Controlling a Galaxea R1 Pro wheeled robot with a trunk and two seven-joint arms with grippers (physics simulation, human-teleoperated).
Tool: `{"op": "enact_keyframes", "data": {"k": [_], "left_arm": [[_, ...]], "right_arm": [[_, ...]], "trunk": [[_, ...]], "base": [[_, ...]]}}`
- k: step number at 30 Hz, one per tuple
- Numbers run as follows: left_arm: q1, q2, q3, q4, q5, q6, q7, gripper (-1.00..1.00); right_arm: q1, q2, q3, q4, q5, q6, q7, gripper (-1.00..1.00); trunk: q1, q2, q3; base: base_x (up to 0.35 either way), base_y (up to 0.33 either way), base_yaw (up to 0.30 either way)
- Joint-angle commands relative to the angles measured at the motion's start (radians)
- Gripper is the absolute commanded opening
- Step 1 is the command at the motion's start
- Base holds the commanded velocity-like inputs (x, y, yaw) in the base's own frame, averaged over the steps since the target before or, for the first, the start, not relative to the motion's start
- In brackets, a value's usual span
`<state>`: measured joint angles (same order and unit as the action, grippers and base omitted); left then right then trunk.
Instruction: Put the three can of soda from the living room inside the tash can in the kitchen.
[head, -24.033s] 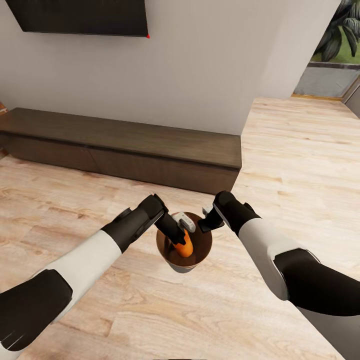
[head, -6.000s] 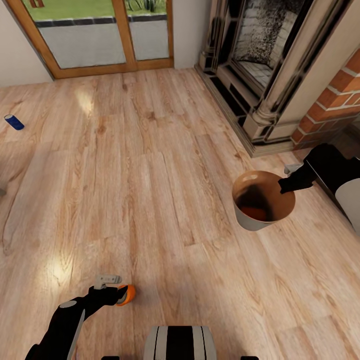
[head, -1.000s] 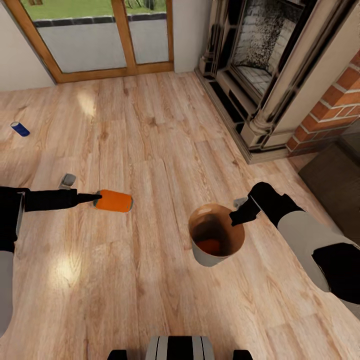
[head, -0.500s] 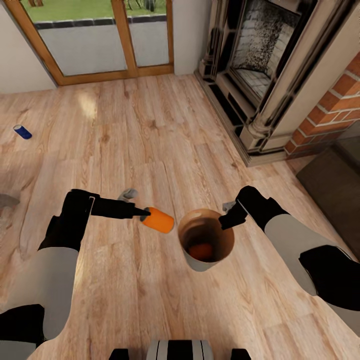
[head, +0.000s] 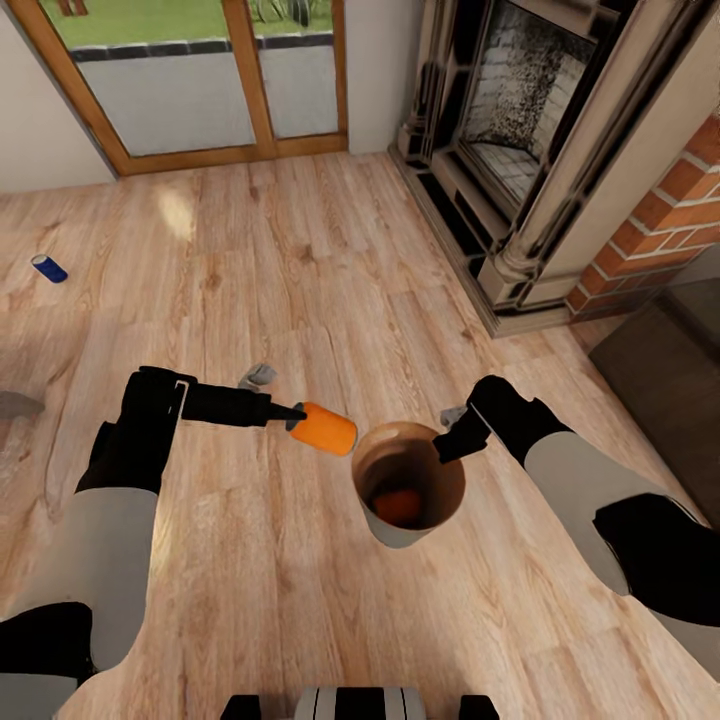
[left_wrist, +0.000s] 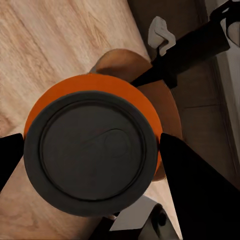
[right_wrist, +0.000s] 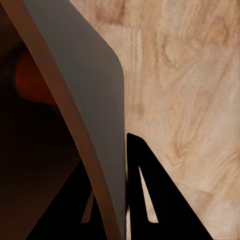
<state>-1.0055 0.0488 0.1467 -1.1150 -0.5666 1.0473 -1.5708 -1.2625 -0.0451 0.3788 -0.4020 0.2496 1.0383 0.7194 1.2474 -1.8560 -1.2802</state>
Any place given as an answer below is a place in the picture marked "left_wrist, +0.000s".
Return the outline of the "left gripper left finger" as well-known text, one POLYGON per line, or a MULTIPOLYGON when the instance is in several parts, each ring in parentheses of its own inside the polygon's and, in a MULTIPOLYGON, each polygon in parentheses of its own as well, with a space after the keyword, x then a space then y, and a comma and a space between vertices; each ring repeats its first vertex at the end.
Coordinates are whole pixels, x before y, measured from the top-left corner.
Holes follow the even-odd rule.
POLYGON ((0 138, 0 192, 24 156, 24 144, 21 133, 0 138))

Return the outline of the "trash can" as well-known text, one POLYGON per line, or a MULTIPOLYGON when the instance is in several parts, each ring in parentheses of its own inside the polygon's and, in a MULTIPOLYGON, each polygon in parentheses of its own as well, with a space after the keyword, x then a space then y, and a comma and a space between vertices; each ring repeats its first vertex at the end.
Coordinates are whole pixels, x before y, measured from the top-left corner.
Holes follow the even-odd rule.
MULTIPOLYGON (((151 63, 140 54, 124 48, 111 49, 106 52, 98 62, 94 63, 89 74, 102 74, 113 76, 129 84, 151 69, 151 63)), ((170 88, 163 79, 137 86, 148 98, 156 110, 164 133, 182 138, 182 124, 179 112, 170 88)), ((152 181, 158 182, 166 179, 163 161, 152 181)))

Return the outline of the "can of soda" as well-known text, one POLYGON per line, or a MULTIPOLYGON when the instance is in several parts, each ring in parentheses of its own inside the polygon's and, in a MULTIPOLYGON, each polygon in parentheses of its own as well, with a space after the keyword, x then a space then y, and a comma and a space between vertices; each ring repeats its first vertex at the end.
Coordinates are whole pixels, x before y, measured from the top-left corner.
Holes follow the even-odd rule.
POLYGON ((73 216, 119 213, 149 188, 162 160, 160 118, 135 86, 82 74, 51 87, 24 127, 30 182, 50 205, 73 216))

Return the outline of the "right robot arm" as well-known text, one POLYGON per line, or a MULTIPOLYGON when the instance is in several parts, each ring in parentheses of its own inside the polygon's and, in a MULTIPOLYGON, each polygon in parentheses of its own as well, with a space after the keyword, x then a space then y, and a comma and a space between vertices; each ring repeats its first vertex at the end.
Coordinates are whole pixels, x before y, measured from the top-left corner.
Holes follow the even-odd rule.
POLYGON ((229 50, 230 44, 220 24, 226 18, 226 34, 240 47, 240 0, 228 0, 210 14, 210 21, 176 40, 167 30, 167 22, 159 16, 153 19, 148 44, 157 49, 152 68, 131 82, 139 87, 164 80, 169 89, 178 86, 176 76, 204 63, 212 56, 229 50))

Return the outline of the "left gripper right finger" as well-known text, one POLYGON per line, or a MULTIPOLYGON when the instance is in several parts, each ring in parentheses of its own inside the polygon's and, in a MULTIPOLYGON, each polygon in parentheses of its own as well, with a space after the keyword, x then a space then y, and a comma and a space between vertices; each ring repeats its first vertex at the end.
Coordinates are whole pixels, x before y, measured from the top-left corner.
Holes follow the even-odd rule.
POLYGON ((240 191, 176 136, 159 151, 183 240, 240 240, 240 191))

